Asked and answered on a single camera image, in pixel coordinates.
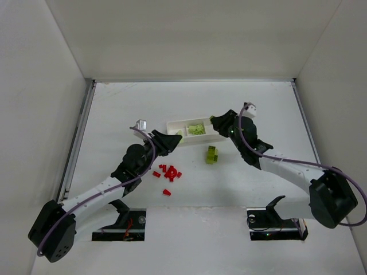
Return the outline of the red lego piece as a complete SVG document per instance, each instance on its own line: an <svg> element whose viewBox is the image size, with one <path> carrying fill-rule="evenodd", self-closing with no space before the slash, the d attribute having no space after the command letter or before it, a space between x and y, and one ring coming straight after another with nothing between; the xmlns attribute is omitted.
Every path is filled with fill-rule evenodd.
<svg viewBox="0 0 367 275"><path fill-rule="evenodd" d="M160 174L159 172L157 172L157 171L154 171L154 172L153 172L153 175L154 175L155 177L157 177L157 178L160 178L160 177L161 177L161 174Z"/></svg>
<svg viewBox="0 0 367 275"><path fill-rule="evenodd" d="M168 196L168 197L170 197L170 196L171 196L171 192L170 192L169 190L167 190L167 189L164 189L164 190L162 191L162 194L163 194L163 195L165 195L165 196Z"/></svg>

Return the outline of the pale green lego brick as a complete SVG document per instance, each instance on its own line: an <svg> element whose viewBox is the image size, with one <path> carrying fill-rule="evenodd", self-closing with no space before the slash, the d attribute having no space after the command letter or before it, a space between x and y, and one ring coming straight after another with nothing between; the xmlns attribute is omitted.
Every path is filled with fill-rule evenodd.
<svg viewBox="0 0 367 275"><path fill-rule="evenodd" d="M200 123L188 126L188 133L191 135L204 135L206 131L204 125Z"/></svg>

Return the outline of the lime green lego stack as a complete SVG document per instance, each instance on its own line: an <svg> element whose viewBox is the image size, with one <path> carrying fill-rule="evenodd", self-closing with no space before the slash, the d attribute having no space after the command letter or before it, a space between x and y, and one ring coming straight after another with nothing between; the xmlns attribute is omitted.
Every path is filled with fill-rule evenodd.
<svg viewBox="0 0 367 275"><path fill-rule="evenodd" d="M206 164L215 164L218 161L218 149L215 146L208 146L206 154Z"/></svg>

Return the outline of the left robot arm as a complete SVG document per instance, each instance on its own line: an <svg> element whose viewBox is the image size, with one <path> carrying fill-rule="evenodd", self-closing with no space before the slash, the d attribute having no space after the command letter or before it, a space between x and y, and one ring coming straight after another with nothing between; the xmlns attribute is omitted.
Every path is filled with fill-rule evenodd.
<svg viewBox="0 0 367 275"><path fill-rule="evenodd" d="M62 259L71 250L81 223L134 191L154 161L172 153L182 139L181 135L167 135L156 130L149 134L137 128L133 131L140 134L143 143L130 145L110 176L72 199L63 202L52 199L43 205L28 233L39 257L51 263Z"/></svg>

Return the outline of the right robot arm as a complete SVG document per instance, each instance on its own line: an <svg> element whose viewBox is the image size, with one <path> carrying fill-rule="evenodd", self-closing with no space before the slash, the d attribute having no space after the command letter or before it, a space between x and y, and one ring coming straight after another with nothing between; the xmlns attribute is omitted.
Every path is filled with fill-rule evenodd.
<svg viewBox="0 0 367 275"><path fill-rule="evenodd" d="M343 220L356 208L358 200L352 191L351 180L335 167L285 158L274 147L257 136L253 113L229 110L209 121L221 136L231 139L241 158L249 166L269 172L299 187L307 196L291 199L279 195L264 207L249 210L265 221L279 224L292 219L314 219L326 228L344 225Z"/></svg>

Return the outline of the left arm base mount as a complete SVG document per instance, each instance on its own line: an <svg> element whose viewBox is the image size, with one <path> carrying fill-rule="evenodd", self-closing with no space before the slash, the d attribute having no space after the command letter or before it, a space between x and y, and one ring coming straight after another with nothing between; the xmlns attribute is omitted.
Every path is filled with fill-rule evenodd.
<svg viewBox="0 0 367 275"><path fill-rule="evenodd" d="M113 214L118 214L111 222L92 233L94 242L142 242L145 240L146 209L131 209L120 199L109 203Z"/></svg>

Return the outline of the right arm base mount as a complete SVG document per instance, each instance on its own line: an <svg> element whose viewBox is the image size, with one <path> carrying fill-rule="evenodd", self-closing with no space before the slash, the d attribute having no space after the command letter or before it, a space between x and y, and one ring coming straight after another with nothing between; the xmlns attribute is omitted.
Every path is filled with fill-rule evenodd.
<svg viewBox="0 0 367 275"><path fill-rule="evenodd" d="M265 207L247 208L246 223L251 241L305 241L308 228L304 219L282 219L275 207L286 196L278 196Z"/></svg>

